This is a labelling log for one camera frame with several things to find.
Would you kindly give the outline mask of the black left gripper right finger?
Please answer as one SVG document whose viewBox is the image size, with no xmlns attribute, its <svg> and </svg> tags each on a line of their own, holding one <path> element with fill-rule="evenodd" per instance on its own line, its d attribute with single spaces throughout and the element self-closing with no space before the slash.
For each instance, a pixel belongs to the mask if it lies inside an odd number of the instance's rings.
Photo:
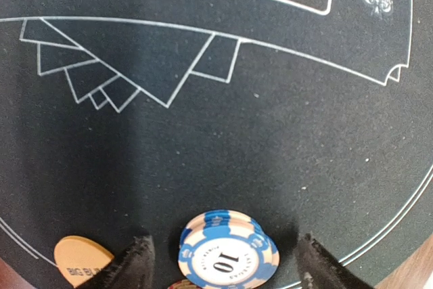
<svg viewBox="0 0 433 289">
<path fill-rule="evenodd" d="M 298 239 L 295 257 L 302 288 L 373 288 L 339 263 L 311 234 Z"/>
</svg>

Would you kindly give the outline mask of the blue white poker chip stack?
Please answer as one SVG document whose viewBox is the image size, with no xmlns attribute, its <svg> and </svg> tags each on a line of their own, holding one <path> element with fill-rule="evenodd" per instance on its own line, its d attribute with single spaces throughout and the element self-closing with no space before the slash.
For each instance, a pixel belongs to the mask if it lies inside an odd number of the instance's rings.
<svg viewBox="0 0 433 289">
<path fill-rule="evenodd" d="M 252 217 L 236 210 L 210 210 L 181 233 L 178 266 L 200 288 L 257 288 L 280 263 L 274 241 Z"/>
</svg>

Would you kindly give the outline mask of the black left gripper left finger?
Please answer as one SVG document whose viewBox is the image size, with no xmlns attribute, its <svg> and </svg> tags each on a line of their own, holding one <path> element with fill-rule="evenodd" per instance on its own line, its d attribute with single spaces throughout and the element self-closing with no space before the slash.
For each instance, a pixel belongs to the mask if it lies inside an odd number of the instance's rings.
<svg viewBox="0 0 433 289">
<path fill-rule="evenodd" d="M 81 289 L 153 288 L 155 246 L 149 234 L 133 241 L 99 273 L 79 286 Z"/>
</svg>

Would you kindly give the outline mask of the orange big blind button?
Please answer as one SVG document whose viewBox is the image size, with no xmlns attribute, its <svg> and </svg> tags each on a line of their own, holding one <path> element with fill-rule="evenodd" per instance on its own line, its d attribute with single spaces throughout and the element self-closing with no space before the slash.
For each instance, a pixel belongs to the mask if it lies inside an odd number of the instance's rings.
<svg viewBox="0 0 433 289">
<path fill-rule="evenodd" d="M 54 248 L 59 272 L 77 288 L 107 266 L 114 255 L 102 245 L 82 236 L 66 236 Z"/>
</svg>

